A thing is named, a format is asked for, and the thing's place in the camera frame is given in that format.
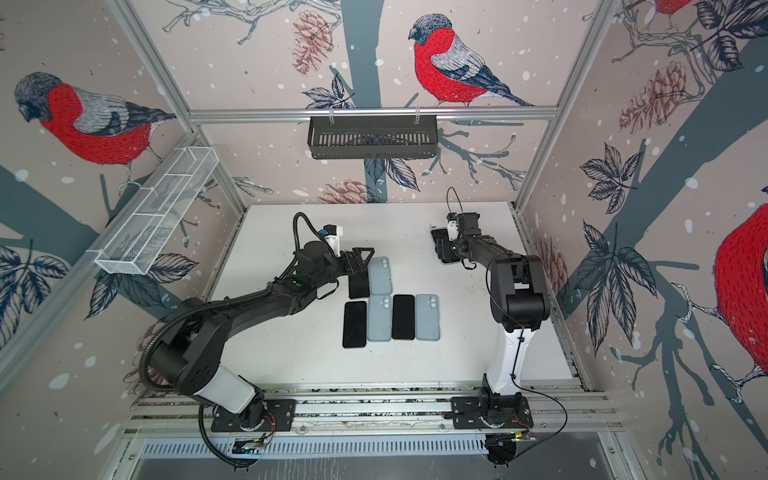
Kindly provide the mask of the black phone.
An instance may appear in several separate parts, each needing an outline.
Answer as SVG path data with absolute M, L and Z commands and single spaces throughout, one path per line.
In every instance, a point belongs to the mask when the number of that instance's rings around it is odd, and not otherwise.
M 415 303 L 413 295 L 401 294 L 393 297 L 392 330 L 393 340 L 415 339 Z
M 349 299 L 365 299 L 370 296 L 370 280 L 367 270 L 348 276 Z

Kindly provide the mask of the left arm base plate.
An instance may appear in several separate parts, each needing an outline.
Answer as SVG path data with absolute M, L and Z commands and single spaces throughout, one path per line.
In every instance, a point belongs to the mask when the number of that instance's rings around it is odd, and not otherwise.
M 294 399 L 266 399 L 249 405 L 239 414 L 217 407 L 211 430 L 215 433 L 288 432 L 296 406 Z

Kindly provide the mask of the light-blue case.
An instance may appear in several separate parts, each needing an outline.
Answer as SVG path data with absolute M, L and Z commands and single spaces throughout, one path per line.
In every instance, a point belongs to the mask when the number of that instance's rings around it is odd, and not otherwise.
M 440 339 L 439 298 L 434 294 L 415 297 L 415 336 L 421 341 Z
M 390 262 L 387 257 L 374 257 L 368 265 L 369 290 L 371 295 L 393 293 Z
M 390 295 L 371 295 L 367 307 L 367 340 L 387 342 L 392 339 L 392 300 Z

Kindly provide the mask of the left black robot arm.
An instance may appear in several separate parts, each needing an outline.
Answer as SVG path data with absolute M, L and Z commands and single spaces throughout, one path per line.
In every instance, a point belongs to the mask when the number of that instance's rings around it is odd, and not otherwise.
M 262 392 L 221 364 L 230 337 L 303 311 L 319 299 L 321 287 L 366 273 L 374 253 L 371 247 L 336 251 L 325 240 L 311 241 L 296 250 L 283 274 L 260 291 L 218 301 L 185 301 L 142 353 L 138 367 L 142 384 L 151 391 L 177 393 L 218 407 L 245 422 L 260 422 Z

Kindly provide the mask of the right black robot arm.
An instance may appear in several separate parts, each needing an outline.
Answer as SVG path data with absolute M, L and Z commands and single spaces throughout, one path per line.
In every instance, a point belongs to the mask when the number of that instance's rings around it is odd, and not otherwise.
M 479 219 L 474 212 L 450 212 L 447 226 L 431 231 L 441 262 L 485 269 L 490 313 L 501 327 L 478 398 L 453 398 L 451 417 L 457 429 L 526 429 L 533 422 L 520 376 L 535 332 L 550 318 L 546 274 L 538 256 L 517 253 L 483 234 Z

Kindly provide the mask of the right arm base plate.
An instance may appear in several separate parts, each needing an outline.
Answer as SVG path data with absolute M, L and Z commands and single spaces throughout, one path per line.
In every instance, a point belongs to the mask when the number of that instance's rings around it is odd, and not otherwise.
M 528 400 L 519 393 L 497 399 L 452 397 L 450 403 L 446 418 L 457 430 L 529 430 L 534 426 Z

